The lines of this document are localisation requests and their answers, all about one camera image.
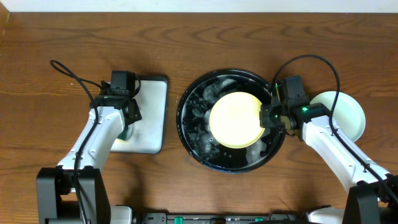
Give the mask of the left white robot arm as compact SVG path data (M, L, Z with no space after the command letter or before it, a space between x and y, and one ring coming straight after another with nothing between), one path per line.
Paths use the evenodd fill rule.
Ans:
M110 90L90 105L87 124L56 167L36 177L40 223L133 223L128 206L109 203L102 170L116 138L140 114L134 94Z

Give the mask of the yellow plate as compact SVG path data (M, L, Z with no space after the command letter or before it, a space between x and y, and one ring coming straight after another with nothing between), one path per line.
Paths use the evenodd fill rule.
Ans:
M260 125L261 101L246 92L229 93L212 107L209 127L222 145L239 149L252 145L264 133Z

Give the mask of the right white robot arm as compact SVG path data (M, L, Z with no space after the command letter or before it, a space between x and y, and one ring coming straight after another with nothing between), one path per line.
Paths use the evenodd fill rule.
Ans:
M375 163L349 136L364 126L359 104L327 91L309 100L273 97L261 105L260 124L292 130L326 162L348 194L344 209L325 206L305 214L309 223L397 223L397 176Z

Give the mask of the mint plate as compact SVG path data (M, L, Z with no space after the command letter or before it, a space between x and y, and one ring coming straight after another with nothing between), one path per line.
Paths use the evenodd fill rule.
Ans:
M335 91L326 91L315 96L310 104L322 103L331 110L335 99ZM366 117L360 104L346 93L340 92L333 117L343 132L353 141L357 141L364 133Z

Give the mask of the green yellow sponge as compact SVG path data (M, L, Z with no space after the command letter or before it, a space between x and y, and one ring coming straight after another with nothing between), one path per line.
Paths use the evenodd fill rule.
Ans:
M120 141L127 141L133 134L133 127L130 124L117 137Z

